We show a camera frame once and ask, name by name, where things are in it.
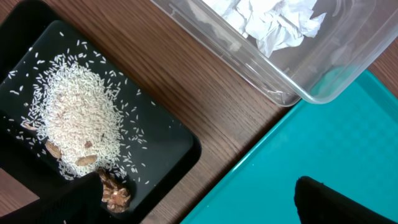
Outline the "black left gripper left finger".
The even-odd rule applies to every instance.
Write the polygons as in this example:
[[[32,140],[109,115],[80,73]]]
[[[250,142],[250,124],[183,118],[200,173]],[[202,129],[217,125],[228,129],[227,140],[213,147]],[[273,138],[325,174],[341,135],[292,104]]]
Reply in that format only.
[[[1,223],[95,223],[101,211],[102,196],[100,176],[90,173],[48,197],[1,217]]]

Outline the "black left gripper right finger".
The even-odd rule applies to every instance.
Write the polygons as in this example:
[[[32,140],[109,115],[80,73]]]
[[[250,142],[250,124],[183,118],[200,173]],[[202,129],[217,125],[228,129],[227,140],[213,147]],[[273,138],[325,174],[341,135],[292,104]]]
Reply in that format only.
[[[308,176],[296,181],[294,203],[301,224],[397,224]]]

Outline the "large white napkin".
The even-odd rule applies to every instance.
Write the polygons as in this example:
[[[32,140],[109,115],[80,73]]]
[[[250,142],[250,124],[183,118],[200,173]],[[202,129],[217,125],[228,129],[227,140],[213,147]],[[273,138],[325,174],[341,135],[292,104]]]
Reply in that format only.
[[[204,0],[243,37],[253,37],[266,57],[314,38],[326,13],[314,16],[316,0]]]

